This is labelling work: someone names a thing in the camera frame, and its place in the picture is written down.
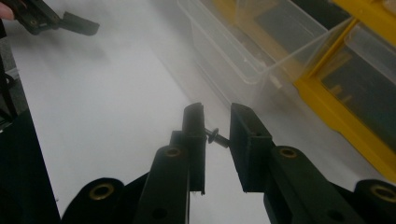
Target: metal screw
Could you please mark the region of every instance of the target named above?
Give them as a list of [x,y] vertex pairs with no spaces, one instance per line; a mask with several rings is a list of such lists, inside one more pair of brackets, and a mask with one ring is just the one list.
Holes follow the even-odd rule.
[[219,134],[219,129],[215,129],[213,130],[213,132],[210,132],[208,129],[205,129],[205,132],[208,136],[207,141],[209,142],[209,144],[212,142],[216,142],[217,144],[225,148],[227,148],[230,145],[230,140],[221,136]]

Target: transparent plastic container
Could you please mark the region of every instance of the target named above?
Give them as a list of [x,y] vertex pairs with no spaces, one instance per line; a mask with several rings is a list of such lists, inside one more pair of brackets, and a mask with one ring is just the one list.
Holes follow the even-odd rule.
[[[343,20],[329,30],[286,0],[239,1],[235,20],[230,21],[221,4],[214,4],[217,1],[223,0],[178,4],[191,19],[194,45],[202,56],[199,64],[228,104],[254,107],[270,93],[268,83],[275,87],[271,90],[292,87],[314,56],[347,25]],[[257,8],[256,17],[251,16],[252,7]]]
[[396,153],[396,48],[357,25],[319,71],[325,88]]

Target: black mechanical arm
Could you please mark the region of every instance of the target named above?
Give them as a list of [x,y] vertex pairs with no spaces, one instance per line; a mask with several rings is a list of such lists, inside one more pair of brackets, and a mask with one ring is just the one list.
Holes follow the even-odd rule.
[[124,186],[112,178],[85,186],[62,223],[188,223],[190,191],[205,193],[205,142],[229,146],[244,192],[263,192],[272,223],[396,223],[396,188],[362,180],[336,186],[303,152],[276,146],[252,109],[232,105],[230,140],[205,129],[201,104],[186,107],[182,131],[160,148],[149,173]]
[[99,29],[98,23],[82,19],[69,12],[65,12],[61,19],[42,0],[0,0],[0,2],[12,9],[15,19],[32,35],[58,28],[82,35],[95,35]]

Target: circular hole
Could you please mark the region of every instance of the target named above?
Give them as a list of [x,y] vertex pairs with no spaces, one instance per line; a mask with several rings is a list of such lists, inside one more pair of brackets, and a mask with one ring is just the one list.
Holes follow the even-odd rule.
[[166,211],[166,209],[163,209],[163,208],[156,208],[152,212],[152,217],[154,217],[155,219],[162,219],[162,218],[165,218],[167,215],[168,215],[168,212]]
[[297,157],[297,153],[289,148],[282,148],[280,149],[280,154],[282,154],[282,156],[287,157],[287,158],[295,158]]
[[114,187],[110,183],[95,186],[90,191],[90,198],[96,201],[103,200],[114,192]]
[[171,147],[168,150],[166,150],[165,154],[168,157],[176,157],[180,154],[180,149]]
[[100,187],[99,189],[96,189],[94,194],[96,195],[105,195],[107,194],[109,189],[107,187]]
[[330,210],[327,213],[327,216],[329,216],[332,220],[338,221],[338,222],[342,222],[345,220],[343,214],[341,214],[340,212],[335,211],[335,210]]
[[375,196],[384,201],[396,203],[396,193],[392,189],[388,189],[380,185],[374,185],[372,186],[371,191]]

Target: white surface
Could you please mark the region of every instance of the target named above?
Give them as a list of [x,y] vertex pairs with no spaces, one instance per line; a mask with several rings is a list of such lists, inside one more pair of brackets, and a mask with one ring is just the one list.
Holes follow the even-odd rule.
[[[101,24],[90,37],[63,30],[32,36],[16,22],[6,24],[61,214],[96,178],[126,184],[147,172],[155,151],[181,129],[186,105],[203,102],[207,128],[228,136],[229,109],[201,77],[190,22],[176,1],[47,3]],[[258,112],[277,144],[304,148],[323,174],[348,189],[361,178],[381,178],[301,100],[284,104],[276,97]],[[191,223],[263,222],[262,194],[243,193],[228,150],[207,146],[206,195],[191,195]]]

